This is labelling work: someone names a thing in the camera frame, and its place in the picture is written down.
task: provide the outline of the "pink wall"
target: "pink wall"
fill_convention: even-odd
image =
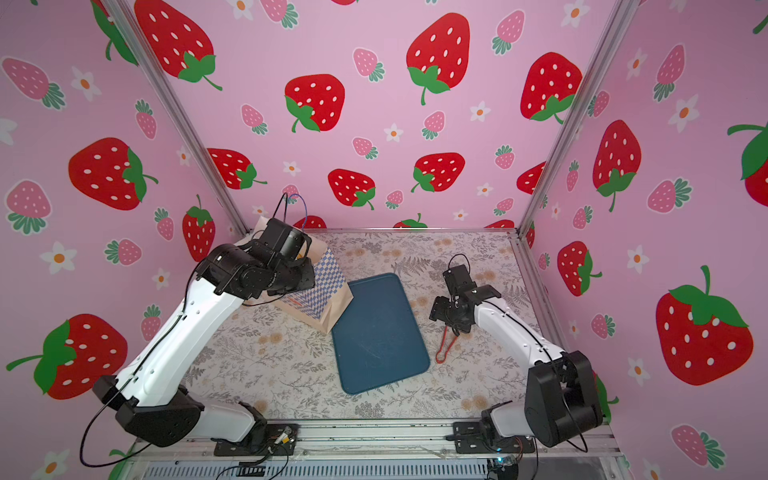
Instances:
[[[245,158],[233,155],[243,162],[239,165],[252,162],[256,180],[267,182],[249,182],[248,188],[230,190],[245,218],[254,222],[259,207],[271,214],[280,192],[293,186],[306,199],[310,214],[322,217],[329,227],[392,227],[401,220],[418,220],[419,214],[421,222],[430,227],[518,222],[531,198],[518,189],[518,179],[523,178],[523,185],[530,178],[538,178],[541,169],[537,165],[546,160],[559,128],[553,117],[528,120],[521,112],[521,103],[530,117],[551,96],[557,94],[564,101],[568,92],[575,90],[581,76],[578,70],[588,66],[614,4],[613,0],[578,0],[575,4],[296,0],[283,2],[285,11],[266,11],[263,3],[269,2],[227,0],[214,5],[175,0],[169,7],[158,0],[138,0],[135,11],[205,145],[242,154]],[[430,31],[422,43],[412,45],[439,19],[434,41]],[[521,35],[517,35],[520,25]],[[498,40],[495,43],[498,31],[514,42],[511,50]],[[362,51],[356,57],[358,49]],[[186,51],[194,57],[190,65],[182,66],[181,55]],[[542,65],[533,67],[548,52],[558,55],[548,56]],[[430,63],[432,54],[435,60]],[[207,55],[215,55],[215,62],[197,61]],[[382,64],[382,78],[380,70],[375,71],[376,63]],[[560,69],[552,71],[551,66],[557,63]],[[422,78],[425,75],[419,70],[427,65],[440,68],[437,83]],[[415,68],[416,81],[429,87],[424,106],[420,101],[424,87],[414,84],[408,66]],[[539,73],[543,67],[547,68],[544,75]],[[535,93],[530,91],[531,82],[526,82],[529,70],[536,82],[533,86],[539,88]],[[179,75],[181,79],[172,78]],[[293,81],[307,75],[333,78]],[[223,90],[218,91],[209,82]],[[286,107],[286,86],[290,96],[295,97],[296,112],[304,108],[307,124],[317,125],[320,131],[308,130],[303,122],[296,126],[296,133],[291,131],[297,117]],[[313,95],[304,96],[305,91],[328,86],[332,88],[324,91],[328,98],[315,94],[314,102],[306,103]],[[433,93],[447,87],[451,90]],[[341,90],[344,95],[332,93]],[[337,111],[329,109],[342,102]],[[246,120],[242,114],[245,104],[249,106]],[[314,117],[311,106],[316,109]],[[564,110],[567,104],[558,106]],[[428,118],[426,123],[438,133],[431,140],[422,136]],[[266,124],[266,132],[259,128],[262,123]],[[354,142],[356,138],[364,140]],[[498,164],[502,169],[497,165],[496,153],[504,145],[513,150],[514,162],[512,155],[501,152],[499,157],[504,157]],[[371,147],[376,148],[377,155],[366,158]],[[464,162],[460,174],[450,177],[449,169],[444,177],[431,183],[425,181],[436,192],[418,186],[411,193],[418,183],[413,176],[417,161],[446,153],[461,157],[438,155],[426,161],[437,164],[444,158],[446,163],[457,162],[454,165]],[[223,168],[223,176],[233,182],[231,187],[242,187],[232,168],[234,162],[230,163]],[[419,164],[429,174],[432,169],[428,165]],[[348,195],[344,181],[339,185],[342,196],[329,184],[329,173],[336,169],[356,172],[358,180],[375,184],[375,196],[370,198],[372,195],[366,191],[361,207],[350,206],[358,198]],[[534,177],[528,177],[531,169]],[[342,172],[342,180],[351,180],[352,175]],[[246,176],[252,179],[253,173]],[[352,183],[349,186],[353,193],[355,187],[368,190],[365,184]],[[397,190],[402,192],[401,200],[398,195],[389,196]],[[389,209],[388,200],[402,205]],[[302,216],[300,210],[296,207],[290,213],[292,222]]]
[[[88,390],[100,374],[120,369],[126,356],[131,358],[144,348],[144,334],[151,336],[153,323],[159,323],[143,322],[149,306],[155,305],[159,313],[147,316],[159,315],[165,321],[182,298],[195,262],[181,225],[187,210],[197,205],[195,195],[200,195],[203,207],[213,216],[214,241],[231,238],[229,222],[194,161],[181,164],[177,154],[183,149],[181,139],[139,67],[121,57],[123,45],[119,49],[112,45],[111,61],[107,60],[109,39],[99,28],[90,2],[41,0],[37,6],[13,2],[3,12],[0,57],[34,64],[47,78],[31,65],[7,58],[0,61],[0,177],[5,216],[12,215],[14,220],[4,221],[0,228],[5,252],[0,363],[42,354],[49,333],[58,334],[46,342],[44,359],[2,373],[2,477],[50,478],[44,475],[48,468],[50,475],[64,474],[62,478],[104,479],[111,468],[89,469],[78,461],[82,432],[101,406]],[[34,99],[41,97],[35,86],[61,98],[49,83],[63,94],[65,106],[60,110]],[[141,120],[150,136],[154,132],[154,139],[137,123],[135,105],[140,99],[151,106],[154,120],[148,115]],[[75,154],[110,137],[119,141],[102,141],[71,163]],[[159,180],[159,184],[147,180],[141,202],[136,201],[136,186],[142,177],[128,174],[126,178],[134,183],[123,182],[123,163],[128,161],[125,145],[141,159],[144,173]],[[135,173],[135,161],[129,165]],[[22,180],[34,183],[12,192]],[[38,197],[40,188],[47,202]],[[78,188],[102,195],[106,204]],[[170,218],[163,220],[159,230],[158,208]],[[30,228],[25,234],[24,224],[39,231]],[[141,249],[141,257],[134,261],[136,250],[124,248],[117,263],[112,263],[104,251],[112,240],[124,239]],[[160,270],[162,282],[158,282]],[[65,320],[69,333],[58,328]],[[66,365],[72,355],[76,355],[73,363]],[[120,458],[110,457],[110,451],[125,452],[132,442],[109,412],[88,437],[85,454],[91,463]]]
[[[571,348],[590,358],[606,400],[619,399],[609,405],[611,427],[635,478],[764,470],[768,184],[758,169],[768,149],[765,131],[727,134],[766,124],[768,31],[753,33],[764,3],[642,5],[601,86],[607,106],[584,118],[535,218],[541,278]],[[659,79],[674,83],[661,102]],[[580,167],[569,191],[572,161]],[[620,177],[601,186],[614,167]],[[581,294],[586,249],[602,276]]]

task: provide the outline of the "floral tablecloth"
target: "floral tablecloth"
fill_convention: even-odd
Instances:
[[[467,418],[525,394],[525,371],[475,327],[439,365],[443,323],[429,319],[447,295],[442,272],[454,253],[472,262],[472,278],[493,285],[538,330],[507,234],[319,233],[347,280],[394,272],[402,281],[432,364],[426,373],[355,396],[339,383],[331,335],[277,308],[240,307],[216,331],[184,377],[198,397],[244,401],[268,419]]]

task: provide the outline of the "brown paper bag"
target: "brown paper bag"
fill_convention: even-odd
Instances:
[[[261,217],[253,231],[259,232],[266,229],[269,219]],[[288,313],[293,318],[313,326],[323,333],[329,333],[341,314],[352,302],[352,290],[346,282],[346,277],[339,267],[339,263],[328,248],[328,244],[310,235],[312,245],[308,256],[312,260],[315,269],[315,288],[303,292],[289,293],[274,305]],[[250,240],[250,235],[238,245]],[[269,300],[266,292],[260,301]]]

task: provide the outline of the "red strawberry print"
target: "red strawberry print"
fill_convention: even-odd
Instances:
[[[61,110],[66,104],[64,92],[58,84],[48,81],[48,76],[37,65],[17,58],[3,57],[2,69],[16,88],[46,108]]]
[[[167,74],[192,83],[205,79],[217,90],[222,89],[207,77],[216,70],[216,55],[197,23],[162,0],[136,0],[134,13]]]
[[[592,183],[603,197],[613,196],[609,212],[614,211],[616,193],[629,187],[640,168],[643,153],[640,143],[623,120],[608,125],[594,159]]]
[[[683,285],[662,296],[656,306],[656,330],[670,372],[691,385],[704,385],[739,369],[752,355],[748,325],[731,302],[706,290]]]
[[[493,38],[492,47],[496,55],[503,55],[512,50],[512,44],[523,35],[525,25],[525,12],[515,10],[501,20],[496,27],[496,36]]]
[[[674,82],[680,79],[685,69],[685,47],[683,44],[675,45],[667,54],[664,63],[656,74],[656,86],[654,87],[654,100],[662,101],[674,91]]]
[[[9,372],[30,360],[35,383],[43,394],[66,400],[86,393],[102,375],[117,372],[128,354],[125,338],[96,315],[82,313],[65,320],[45,337],[42,355],[10,362]]]
[[[326,221],[323,220],[320,217],[316,217],[315,215],[309,215],[306,218],[306,226],[304,225],[304,219],[302,218],[298,222],[293,224],[296,228],[306,229],[306,228],[328,228],[326,225]]]
[[[533,241],[536,239],[536,229],[533,222],[531,222],[531,228],[525,234],[525,239],[528,241],[528,248],[533,248]]]
[[[541,162],[530,170],[523,172],[523,174],[518,177],[518,190],[533,195],[533,190],[536,189],[538,179],[541,178],[541,173],[544,171],[544,166],[546,164],[547,162]]]
[[[291,29],[299,24],[299,12],[288,0],[261,0],[266,16],[275,23],[280,23],[283,28]]]
[[[355,68],[357,73],[363,77],[368,77],[370,81],[379,81],[384,79],[384,65],[376,57],[376,54],[364,48],[356,48],[353,53]]]
[[[670,436],[674,444],[696,465],[710,465],[715,470],[725,466],[725,452],[720,450],[720,443],[708,433],[697,432],[690,425],[678,425],[670,430]]]
[[[428,228],[426,223],[422,223],[422,215],[419,214],[419,218],[416,220],[413,220],[412,218],[409,218],[408,220],[403,220],[401,222],[395,223],[392,228]]]
[[[333,196],[347,207],[371,206],[371,200],[376,196],[376,184],[367,175],[337,168],[328,174],[328,185],[333,190]]]
[[[591,326],[595,335],[602,339],[606,339],[616,333],[614,319],[610,318],[608,315],[601,315],[600,313],[595,315],[592,319]]]
[[[734,125],[728,129],[728,134],[744,130],[757,130],[760,133],[746,145],[741,154],[741,179],[750,197],[768,207],[768,124],[765,127]]]
[[[240,107],[240,114],[243,116],[243,123],[250,127],[250,130],[256,135],[266,135],[267,128],[264,123],[264,117],[256,108],[248,104]]]
[[[149,104],[144,100],[136,102],[136,123],[139,125],[141,131],[144,132],[144,136],[150,140],[154,140],[155,134],[157,134],[157,122],[152,117],[152,109],[149,108]]]
[[[498,222],[486,225],[485,228],[515,228],[515,222],[512,220],[499,220]]]
[[[413,41],[406,53],[406,64],[413,83],[422,89],[422,105],[427,90],[441,94],[464,78],[469,65],[469,22],[458,13],[440,17]]]
[[[538,256],[538,267],[542,270],[546,270],[549,266],[549,253],[542,253]]]
[[[147,193],[144,166],[122,140],[102,138],[69,160],[69,180],[87,197],[117,210],[133,210]]]
[[[496,166],[502,170],[507,170],[512,166],[515,161],[515,154],[512,153],[512,148],[509,145],[502,145],[496,151]]]
[[[569,192],[574,191],[576,182],[578,182],[578,162],[574,160],[571,162],[571,166],[568,167],[568,175],[565,178],[565,186]]]
[[[583,208],[576,210],[574,215],[573,226],[577,230],[583,230],[587,227],[587,223],[592,221],[592,207],[584,205]]]
[[[248,157],[234,150],[209,148],[208,153],[214,159],[216,168],[224,183],[232,190],[245,190],[253,183],[266,185],[266,182],[256,180],[257,172]]]
[[[665,180],[648,195],[648,208],[660,214],[668,214],[673,208],[682,208],[690,200],[690,192],[694,189],[688,185],[688,180],[678,178]]]
[[[587,106],[587,115],[590,117],[599,117],[603,110],[608,106],[608,102],[611,100],[611,96],[605,90],[601,90],[600,93],[592,97]]]
[[[160,308],[154,304],[148,306],[147,311],[144,312],[144,319],[141,320],[141,335],[148,342],[160,331],[162,325],[160,315]]]
[[[402,203],[402,191],[395,190],[386,196],[386,207],[394,210]]]
[[[592,274],[592,255],[583,242],[573,242],[558,253],[558,271],[565,286],[573,296],[582,296],[589,289],[592,278],[599,278],[603,273]]]
[[[549,52],[536,60],[528,70],[520,112],[528,120],[544,121],[567,110],[581,85],[581,70],[559,53]]]
[[[418,183],[411,193],[421,187],[428,192],[442,192],[456,183],[456,179],[464,170],[466,161],[457,153],[425,155],[416,161],[413,168],[413,180]]]
[[[214,243],[216,225],[208,210],[203,209],[200,195],[197,195],[197,205],[199,207],[190,208],[184,215],[181,221],[181,232],[184,234],[184,241],[187,242],[192,260],[201,262],[208,256]]]
[[[328,131],[339,123],[344,106],[344,85],[328,74],[305,75],[286,84],[286,106],[296,117],[291,131],[301,122],[307,130]]]
[[[424,119],[422,136],[426,140],[435,140],[443,128],[445,128],[445,113],[438,110]]]
[[[515,199],[513,198],[505,198],[504,200],[498,202],[496,204],[496,208],[493,209],[493,214],[496,217],[500,217],[501,215],[506,214],[510,210],[512,210],[512,205],[515,204]]]
[[[107,249],[104,251],[107,261],[117,265],[118,263],[128,266],[136,263],[141,258],[141,248],[132,240],[124,238],[118,243],[112,240],[107,243]]]
[[[104,8],[104,3],[102,3],[101,0],[91,0],[91,7],[93,7],[94,17],[96,18],[98,27],[102,32],[104,32],[105,35],[109,37],[109,42],[107,43],[107,50],[105,53],[107,60],[112,60],[110,52],[112,45],[114,44],[114,49],[118,51],[120,56],[125,59],[125,61],[129,61],[134,65],[139,65],[139,62],[136,61],[136,57],[134,57],[133,52],[125,43],[123,35],[120,34],[118,27],[114,25],[112,17],[107,12],[107,9]]]
[[[40,233],[48,226],[43,219],[51,214],[51,202],[32,180],[18,182],[5,196],[5,206],[11,211],[6,218],[19,233]]]
[[[365,157],[368,160],[373,160],[379,156],[379,151],[373,146],[373,143],[367,138],[355,137],[352,139],[352,146],[355,148],[355,153],[360,157]]]
[[[158,208],[154,212],[154,221],[157,223],[157,232],[169,242],[174,239],[174,219],[168,216],[168,210]]]
[[[296,188],[296,185],[286,185],[285,188],[283,188],[283,193],[288,194],[288,200],[286,202],[289,205],[293,205],[297,201],[299,201],[298,197],[293,197],[293,195],[301,195],[299,193],[299,189]]]

